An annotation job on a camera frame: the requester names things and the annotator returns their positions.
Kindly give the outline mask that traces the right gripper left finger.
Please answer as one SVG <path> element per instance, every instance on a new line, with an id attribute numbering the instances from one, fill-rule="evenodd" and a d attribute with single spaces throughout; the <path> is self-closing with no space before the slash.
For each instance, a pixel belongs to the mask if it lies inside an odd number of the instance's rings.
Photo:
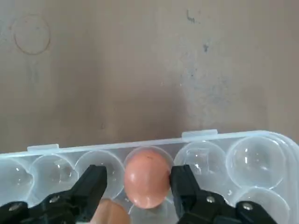
<path id="1" fill-rule="evenodd" d="M 90 165 L 70 190 L 46 196 L 29 207 L 24 201 L 0 207 L 2 224 L 75 224 L 90 222 L 107 188 L 107 169 Z"/>

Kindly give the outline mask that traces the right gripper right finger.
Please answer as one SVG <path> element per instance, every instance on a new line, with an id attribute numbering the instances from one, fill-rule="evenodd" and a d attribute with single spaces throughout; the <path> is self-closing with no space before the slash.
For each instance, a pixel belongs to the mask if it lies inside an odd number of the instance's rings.
<path id="1" fill-rule="evenodd" d="M 258 203 L 229 205 L 224 197 L 200 188 L 189 165 L 173 166 L 170 174 L 173 202 L 179 224 L 275 224 Z"/>

